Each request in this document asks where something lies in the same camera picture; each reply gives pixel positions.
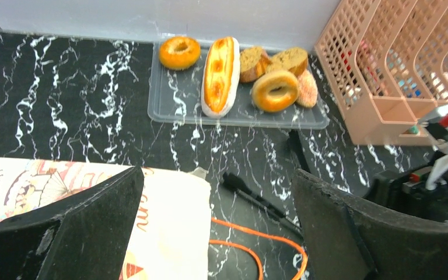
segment wire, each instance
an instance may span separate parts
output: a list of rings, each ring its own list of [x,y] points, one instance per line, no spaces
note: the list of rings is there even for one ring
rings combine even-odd
[[[218,224],[223,225],[223,226],[228,226],[230,228],[237,229],[237,230],[239,230],[241,232],[248,233],[250,235],[256,235],[256,236],[260,236],[260,237],[263,237],[263,238],[273,239],[273,240],[284,242],[284,243],[290,245],[291,247],[296,249],[302,255],[301,267],[298,270],[298,272],[296,273],[296,275],[293,277],[292,280],[300,280],[302,275],[305,273],[306,264],[308,263],[308,256],[306,255],[304,249],[301,246],[299,246],[297,243],[295,243],[294,241],[291,241],[291,240],[289,240],[287,238],[284,238],[284,237],[281,237],[281,236],[270,235],[270,234],[268,235],[268,234],[263,233],[263,232],[259,232],[259,231],[253,230],[253,229],[249,229],[247,227],[240,226],[240,225],[237,225],[237,224],[234,224],[234,223],[225,222],[224,220],[219,220],[219,219],[216,219],[216,218],[212,218],[212,221],[214,223],[218,223]],[[211,244],[221,244],[221,245],[228,245],[228,246],[236,247],[236,248],[239,248],[239,249],[242,249],[242,250],[248,252],[250,255],[252,255],[252,257],[257,262],[257,265],[258,265],[258,280],[263,280],[264,279],[262,263],[261,263],[260,259],[258,258],[258,256],[255,254],[255,252],[253,252],[251,249],[246,248],[246,247],[244,247],[242,245],[239,245],[239,244],[236,244],[236,243],[226,242],[226,241],[221,241],[221,240],[214,240],[214,239],[212,239],[209,242]]]

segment baked good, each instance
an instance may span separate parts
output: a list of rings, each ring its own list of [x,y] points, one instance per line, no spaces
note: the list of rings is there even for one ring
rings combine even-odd
[[[185,70],[200,58],[200,44],[189,37],[172,37],[162,43],[159,61],[171,70]]]
[[[249,83],[260,78],[270,64],[271,60],[262,47],[244,49],[240,53],[240,82]]]
[[[317,95],[319,90],[315,78],[312,73],[305,69],[298,78],[300,95],[297,99],[297,104],[305,108],[313,108],[317,104]]]
[[[271,57],[272,65],[267,67],[266,73],[278,68],[288,70],[299,77],[308,65],[308,52],[302,48],[294,47],[281,51]]]
[[[233,37],[218,39],[210,46],[202,81],[202,111],[211,118],[225,116],[236,99],[239,83],[239,43]]]
[[[258,79],[251,88],[251,99],[261,110],[279,112],[298,99],[298,79],[287,70],[276,70]]]

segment tray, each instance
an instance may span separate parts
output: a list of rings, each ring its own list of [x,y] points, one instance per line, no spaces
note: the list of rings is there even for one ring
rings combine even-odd
[[[236,101],[227,115],[219,120],[209,118],[202,113],[200,91],[210,44],[201,44],[200,59],[185,71],[172,71],[162,66],[159,48],[160,43],[155,43],[148,101],[148,115],[154,121],[314,130],[323,129],[328,124],[328,117],[318,103],[311,109],[294,104],[280,113],[265,113],[255,108],[250,96],[253,83],[239,84]]]

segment gift bag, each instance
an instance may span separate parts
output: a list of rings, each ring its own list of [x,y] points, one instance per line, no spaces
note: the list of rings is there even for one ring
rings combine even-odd
[[[127,168],[0,158],[0,221],[74,195]],[[211,188],[205,172],[142,170],[145,185],[119,279],[207,279]]]

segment wall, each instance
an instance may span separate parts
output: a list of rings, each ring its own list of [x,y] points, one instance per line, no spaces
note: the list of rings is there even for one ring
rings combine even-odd
[[[313,49],[340,0],[0,0],[0,26],[18,32],[158,40],[201,40]]]

